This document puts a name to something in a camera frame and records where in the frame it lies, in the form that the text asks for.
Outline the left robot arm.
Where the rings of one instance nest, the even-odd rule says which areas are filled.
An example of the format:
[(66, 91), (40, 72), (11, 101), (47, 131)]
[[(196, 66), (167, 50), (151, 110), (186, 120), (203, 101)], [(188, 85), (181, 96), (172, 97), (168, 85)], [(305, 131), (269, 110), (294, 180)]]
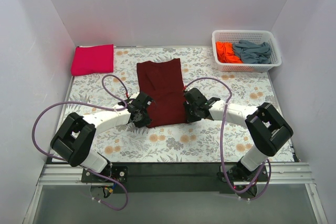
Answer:
[(70, 166), (82, 166), (93, 171), (100, 182), (111, 178), (111, 162), (91, 149), (95, 136), (120, 125), (133, 123), (145, 127), (151, 123), (147, 112), (153, 99), (140, 92), (112, 108), (81, 116), (68, 114), (50, 143), (50, 147)]

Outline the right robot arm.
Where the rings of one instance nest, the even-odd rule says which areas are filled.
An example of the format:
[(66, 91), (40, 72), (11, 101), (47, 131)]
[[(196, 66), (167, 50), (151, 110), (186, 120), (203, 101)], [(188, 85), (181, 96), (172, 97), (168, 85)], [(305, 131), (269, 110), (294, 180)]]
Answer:
[(220, 98), (207, 99), (197, 88), (185, 91), (184, 97), (189, 123), (209, 119), (248, 129), (254, 144), (228, 172), (237, 174), (242, 180), (251, 180), (262, 162), (275, 156), (293, 136), (292, 128), (270, 103), (260, 106), (229, 104)]

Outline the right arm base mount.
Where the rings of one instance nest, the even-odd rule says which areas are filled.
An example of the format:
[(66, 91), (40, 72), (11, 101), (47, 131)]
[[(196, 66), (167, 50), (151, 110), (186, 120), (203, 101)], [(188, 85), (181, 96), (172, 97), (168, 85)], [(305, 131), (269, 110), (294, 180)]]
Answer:
[(226, 167), (227, 177), (232, 185), (235, 182), (245, 182), (249, 184), (252, 181), (252, 179), (255, 177), (255, 175), (257, 174), (258, 169), (261, 167), (262, 167), (262, 170), (257, 176), (254, 183), (266, 182), (268, 180), (268, 173), (267, 173), (265, 165), (264, 166), (259, 165), (252, 172), (246, 169), (240, 162), (237, 162), (235, 164), (225, 163), (225, 167)]

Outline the dark red t-shirt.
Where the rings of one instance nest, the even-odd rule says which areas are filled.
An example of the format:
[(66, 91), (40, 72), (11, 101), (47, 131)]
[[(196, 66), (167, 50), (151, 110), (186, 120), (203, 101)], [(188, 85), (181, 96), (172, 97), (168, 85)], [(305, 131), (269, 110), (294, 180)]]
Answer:
[(166, 62), (146, 61), (136, 64), (141, 92), (154, 103), (147, 108), (151, 119), (148, 128), (187, 122), (183, 103), (184, 83), (179, 58)]

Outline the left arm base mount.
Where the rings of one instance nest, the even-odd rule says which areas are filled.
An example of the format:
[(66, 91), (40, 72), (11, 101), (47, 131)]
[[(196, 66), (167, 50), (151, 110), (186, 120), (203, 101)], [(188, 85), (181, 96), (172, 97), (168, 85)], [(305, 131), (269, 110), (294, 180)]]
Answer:
[[(126, 183), (127, 178), (128, 178), (128, 167), (127, 166), (111, 166), (103, 170), (101, 174), (103, 176), (110, 177), (120, 183)], [(108, 179), (96, 176), (95, 174), (84, 169), (82, 171), (81, 182), (82, 183), (110, 183), (111, 181)]]

